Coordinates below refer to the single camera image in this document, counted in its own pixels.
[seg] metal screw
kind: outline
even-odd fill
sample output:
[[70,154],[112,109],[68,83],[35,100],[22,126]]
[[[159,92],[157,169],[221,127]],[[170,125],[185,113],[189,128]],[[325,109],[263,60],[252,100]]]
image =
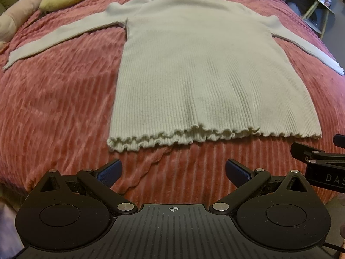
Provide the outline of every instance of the metal screw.
[[213,209],[218,210],[218,211],[226,211],[229,209],[229,205],[224,202],[216,202],[215,204],[212,205]]
[[134,205],[129,202],[120,203],[117,208],[121,211],[130,211],[134,208]]

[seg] side table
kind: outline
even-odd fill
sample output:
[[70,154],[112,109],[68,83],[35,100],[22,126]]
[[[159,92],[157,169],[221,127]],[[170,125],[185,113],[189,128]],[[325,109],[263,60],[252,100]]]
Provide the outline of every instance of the side table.
[[[316,8],[321,5],[321,9],[326,11],[326,14],[324,15],[323,18],[323,24],[322,24],[322,29],[318,29],[317,27],[313,26],[312,24],[310,24],[309,22],[307,22],[307,19],[311,17],[312,13],[316,10]],[[305,13],[305,15],[303,15],[302,20],[304,20],[306,22],[307,25],[309,25],[309,27],[311,29],[313,29],[316,33],[319,34],[320,39],[323,38],[324,34],[325,34],[325,30],[326,30],[326,26],[327,26],[327,21],[328,21],[328,16],[329,13],[334,14],[334,12],[327,7],[324,3],[322,3],[320,0],[315,0],[315,2],[313,3],[313,5],[309,8],[309,10]]]

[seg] pink ribbed blanket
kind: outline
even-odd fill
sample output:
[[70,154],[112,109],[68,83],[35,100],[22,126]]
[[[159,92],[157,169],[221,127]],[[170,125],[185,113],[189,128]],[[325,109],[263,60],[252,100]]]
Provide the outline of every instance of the pink ribbed blanket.
[[[128,0],[85,0],[50,13],[28,28],[24,25],[0,55],[0,66],[15,48],[61,25],[103,11],[114,1]],[[277,15],[285,27],[329,54],[283,1],[234,1],[262,15]],[[276,41],[308,88],[320,118],[323,138],[302,142],[326,152],[345,152],[332,144],[335,133],[345,134],[344,77],[295,45]],[[139,206],[144,202],[208,205],[234,190],[224,172],[228,158],[252,169],[266,168],[273,175],[285,175],[291,169],[304,171],[304,164],[290,156],[293,139],[282,137],[248,137],[109,154],[106,139],[124,43],[125,31],[111,27],[19,60],[0,73],[0,182],[30,191],[48,169],[75,174],[120,158],[123,175],[113,189]],[[334,196],[334,192],[317,191],[324,202]]]

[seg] sweater sleeve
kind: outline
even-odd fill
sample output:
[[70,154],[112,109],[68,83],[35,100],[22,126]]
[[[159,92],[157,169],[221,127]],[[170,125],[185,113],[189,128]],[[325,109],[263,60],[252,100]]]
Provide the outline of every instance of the sweater sleeve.
[[88,15],[83,19],[63,25],[42,38],[12,51],[3,69],[6,70],[11,67],[19,59],[36,55],[54,45],[80,36],[83,33],[99,30],[115,24],[125,26],[126,20],[135,15],[143,4],[150,1],[130,0],[123,5],[114,2],[109,4],[104,12]]
[[344,75],[344,69],[340,67],[339,63],[337,63],[334,59],[329,57],[326,53],[321,51],[319,48],[310,44],[305,39],[301,38],[300,36],[296,35],[295,33],[291,32],[289,29],[284,27],[279,18],[275,15],[272,16],[263,16],[254,12],[253,10],[245,7],[244,5],[239,4],[240,7],[243,8],[246,14],[251,15],[253,18],[258,20],[260,23],[267,26],[267,28],[272,33],[272,36],[279,37],[294,43],[296,46],[299,46],[302,50],[306,53],[315,56],[318,58],[322,63],[327,65],[328,67],[332,68],[340,75]]

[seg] cream plush toy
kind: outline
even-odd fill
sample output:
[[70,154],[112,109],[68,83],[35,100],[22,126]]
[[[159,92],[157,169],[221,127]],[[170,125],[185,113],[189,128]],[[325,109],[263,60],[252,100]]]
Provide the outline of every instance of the cream plush toy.
[[0,16],[0,49],[13,38],[37,9],[41,11],[40,18],[48,12],[73,6],[80,1],[82,0],[19,0]]

